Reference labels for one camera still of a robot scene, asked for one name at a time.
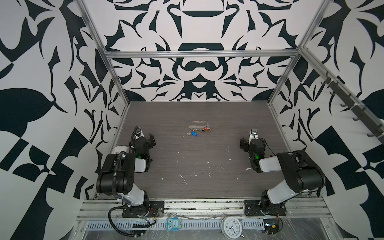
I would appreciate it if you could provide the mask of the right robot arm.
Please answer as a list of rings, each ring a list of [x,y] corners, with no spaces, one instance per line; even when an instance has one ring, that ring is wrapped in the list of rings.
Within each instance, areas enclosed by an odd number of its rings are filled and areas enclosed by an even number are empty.
[[[251,167],[257,173],[282,172],[284,180],[263,192],[259,209],[264,213],[281,207],[301,193],[320,191],[326,184],[321,168],[304,150],[282,152],[265,157],[266,141],[260,138],[240,139],[240,149],[249,154]]]

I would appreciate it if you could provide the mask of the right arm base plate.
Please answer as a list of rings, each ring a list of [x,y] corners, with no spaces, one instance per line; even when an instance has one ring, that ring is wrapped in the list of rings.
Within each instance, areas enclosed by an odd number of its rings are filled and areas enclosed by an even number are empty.
[[[285,204],[274,205],[264,200],[245,200],[244,214],[247,217],[255,216],[286,216]]]

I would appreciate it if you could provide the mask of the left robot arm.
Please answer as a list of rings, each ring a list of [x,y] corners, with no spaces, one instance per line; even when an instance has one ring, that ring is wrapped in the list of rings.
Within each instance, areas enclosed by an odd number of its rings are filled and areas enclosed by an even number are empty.
[[[148,194],[134,183],[136,173],[148,172],[152,163],[150,149],[155,137],[134,138],[128,146],[118,146],[107,155],[96,182],[99,194],[113,196],[130,208],[149,208]]]

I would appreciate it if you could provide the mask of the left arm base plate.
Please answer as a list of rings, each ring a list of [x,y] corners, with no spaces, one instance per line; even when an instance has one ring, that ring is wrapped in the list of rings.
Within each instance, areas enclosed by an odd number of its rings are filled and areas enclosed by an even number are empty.
[[[139,216],[145,217],[157,217],[164,213],[165,202],[164,201],[149,201],[144,202],[140,206],[134,206],[130,208],[124,208],[123,218],[138,218]]]

